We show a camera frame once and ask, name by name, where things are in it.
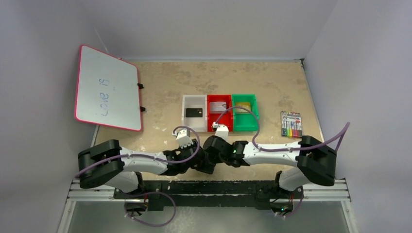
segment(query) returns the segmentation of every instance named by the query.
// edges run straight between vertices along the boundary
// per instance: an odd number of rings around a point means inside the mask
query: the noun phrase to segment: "wall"
[[[0,5],[1,232],[54,233],[94,131],[73,117],[78,48],[102,46],[79,2]]]
[[[412,1],[340,0],[305,69],[361,232],[411,232]]]
[[[337,0],[82,0],[128,59],[299,59]]]

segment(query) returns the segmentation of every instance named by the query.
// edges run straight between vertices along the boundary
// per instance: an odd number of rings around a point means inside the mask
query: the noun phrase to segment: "beige tabletop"
[[[122,147],[145,152],[173,150],[178,144],[172,129],[181,125],[182,96],[207,94],[255,94],[260,115],[256,142],[288,143],[298,139],[280,135],[280,112],[302,115],[304,135],[322,140],[305,75],[299,63],[289,62],[135,62],[139,69],[143,130],[133,132],[101,126],[96,144],[117,139]],[[200,133],[201,145],[213,133]],[[230,133],[229,143],[252,140],[254,133]],[[146,180],[273,180],[283,165],[234,168],[217,164],[213,175],[189,169],[176,177],[144,173]]]

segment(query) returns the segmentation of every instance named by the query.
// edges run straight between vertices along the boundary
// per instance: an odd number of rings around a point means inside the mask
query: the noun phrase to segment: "marker pack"
[[[300,113],[280,112],[281,133],[285,137],[302,137],[302,117]]]

